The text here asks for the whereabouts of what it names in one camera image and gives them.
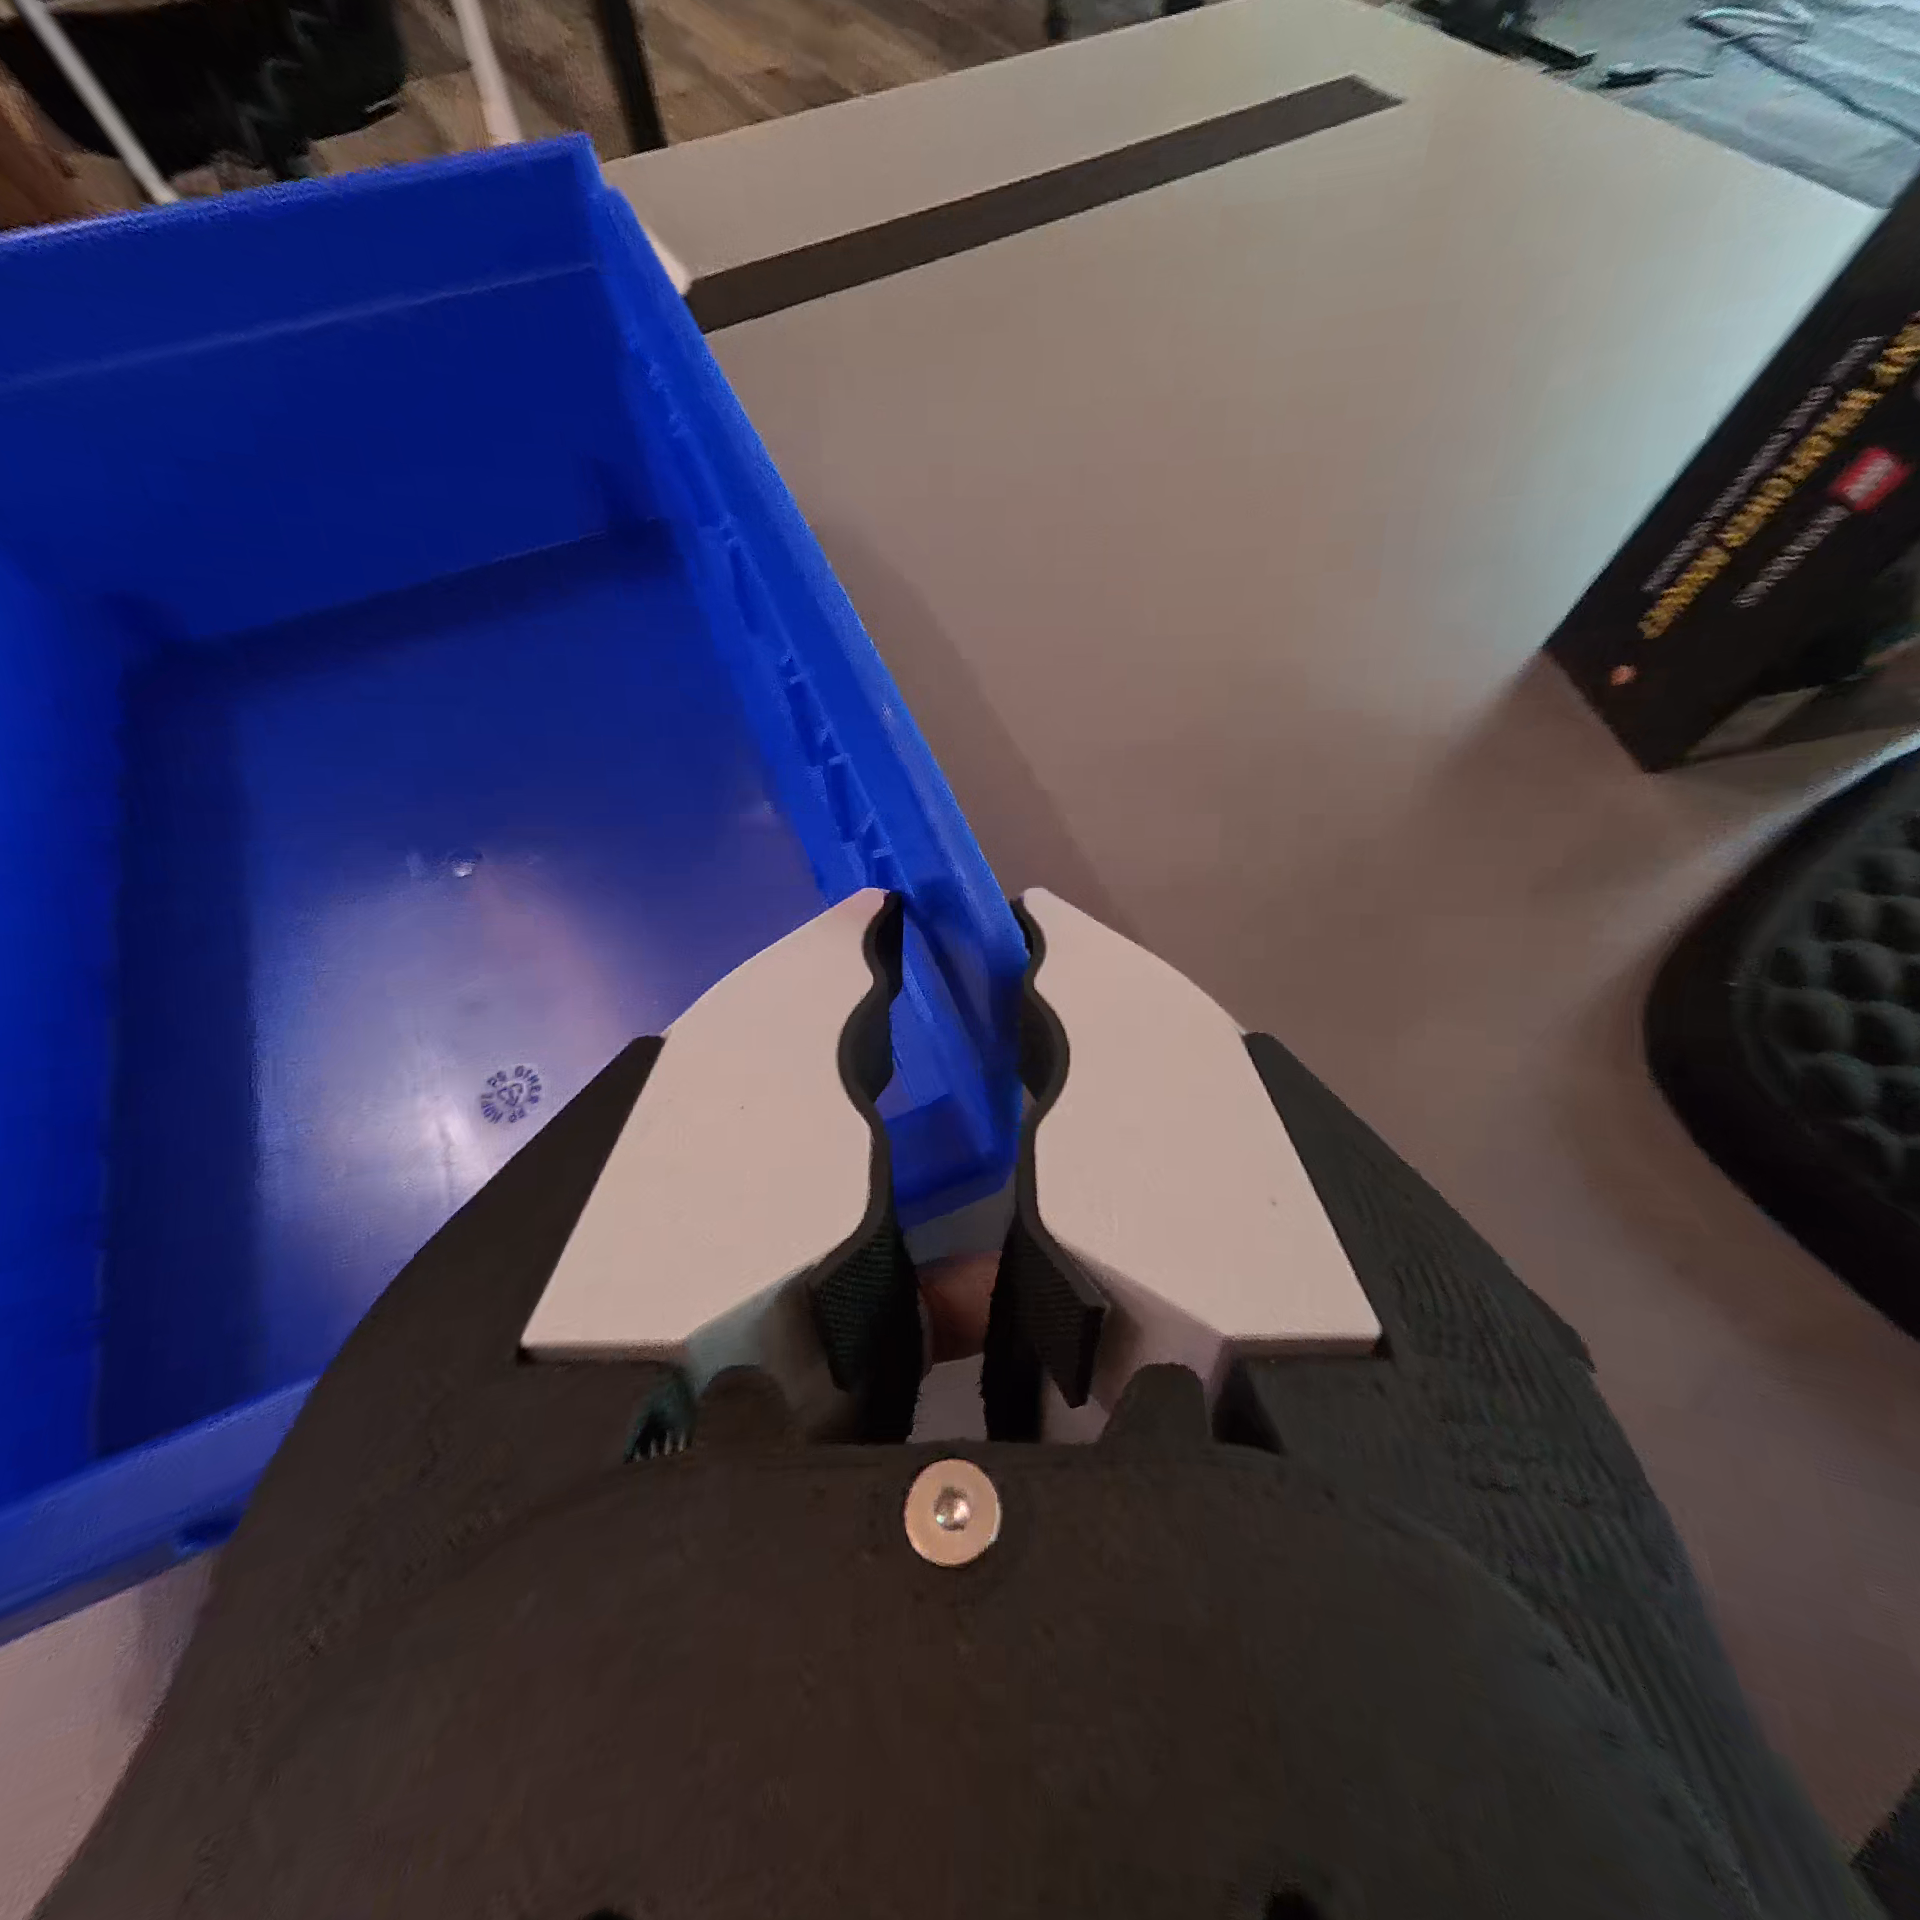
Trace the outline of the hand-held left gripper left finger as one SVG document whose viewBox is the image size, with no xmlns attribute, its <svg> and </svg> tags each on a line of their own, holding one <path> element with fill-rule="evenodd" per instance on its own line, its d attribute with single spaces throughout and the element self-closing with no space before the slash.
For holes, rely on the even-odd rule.
<svg viewBox="0 0 1920 1920">
<path fill-rule="evenodd" d="M 759 1370 L 794 1411 L 919 1387 L 881 1094 L 903 901 L 865 890 L 734 967 L 660 1037 L 519 1336 L 527 1361 Z"/>
</svg>

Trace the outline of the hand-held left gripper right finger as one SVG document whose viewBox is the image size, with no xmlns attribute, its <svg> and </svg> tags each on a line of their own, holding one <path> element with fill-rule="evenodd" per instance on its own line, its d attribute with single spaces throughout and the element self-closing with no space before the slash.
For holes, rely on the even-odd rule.
<svg viewBox="0 0 1920 1920">
<path fill-rule="evenodd" d="M 1258 1067 L 1169 961 L 1023 891 L 1023 1117 L 993 1293 L 995 1407 L 1117 1407 L 1177 1366 L 1372 1359 L 1382 1322 Z"/>
</svg>

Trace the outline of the blue plastic bin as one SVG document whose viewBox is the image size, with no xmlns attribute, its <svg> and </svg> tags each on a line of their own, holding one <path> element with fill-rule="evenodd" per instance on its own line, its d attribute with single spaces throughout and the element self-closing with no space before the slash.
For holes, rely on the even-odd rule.
<svg viewBox="0 0 1920 1920">
<path fill-rule="evenodd" d="M 1014 917 L 579 139 L 4 237 L 4 1640 L 218 1546 L 630 1041 L 905 898 L 905 1227 Z"/>
</svg>

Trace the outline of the black glossy cardboard box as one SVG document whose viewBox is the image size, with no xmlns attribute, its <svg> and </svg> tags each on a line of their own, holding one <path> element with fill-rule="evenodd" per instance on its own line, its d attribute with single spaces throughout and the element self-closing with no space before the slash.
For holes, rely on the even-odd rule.
<svg viewBox="0 0 1920 1920">
<path fill-rule="evenodd" d="M 1651 775 L 1916 728 L 1918 182 L 1547 641 Z"/>
</svg>

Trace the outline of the grey desk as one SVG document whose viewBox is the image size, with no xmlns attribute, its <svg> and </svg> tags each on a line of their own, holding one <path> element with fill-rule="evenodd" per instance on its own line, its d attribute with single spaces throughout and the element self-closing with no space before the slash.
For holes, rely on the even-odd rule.
<svg viewBox="0 0 1920 1920">
<path fill-rule="evenodd" d="M 1882 1915 L 1582 1339 L 1351 1104 L 1532 1202 L 1539 1281 L 1612 1253 L 1500 1078 L 1651 944 L 1671 793 L 1546 667 L 1625 822 L 1580 769 L 1473 805 L 1857 253 L 1745 186 L 1731 241 L 1659 257 L 1643 195 L 1547 280 L 1546 189 L 1469 232 L 1414 171 L 1518 161 L 1519 83 L 1226 6 L 633 190 L 583 139 L 1014 917 L 1007 1178 L 897 1199 L 919 1387 L 874 1411 L 527 1361 L 630 1041 L 313 1376 L 39 1915 Z M 1375 1355 L 993 1403 L 1031 890 L 1258 1034 Z"/>
</svg>

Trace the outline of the black mesh cushion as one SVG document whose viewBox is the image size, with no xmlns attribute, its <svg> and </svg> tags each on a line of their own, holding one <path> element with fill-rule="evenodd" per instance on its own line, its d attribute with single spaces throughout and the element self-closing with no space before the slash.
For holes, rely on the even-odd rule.
<svg viewBox="0 0 1920 1920">
<path fill-rule="evenodd" d="M 1649 1074 L 1716 1171 L 1918 1333 L 1918 753 L 1811 810 L 1683 931 Z"/>
</svg>

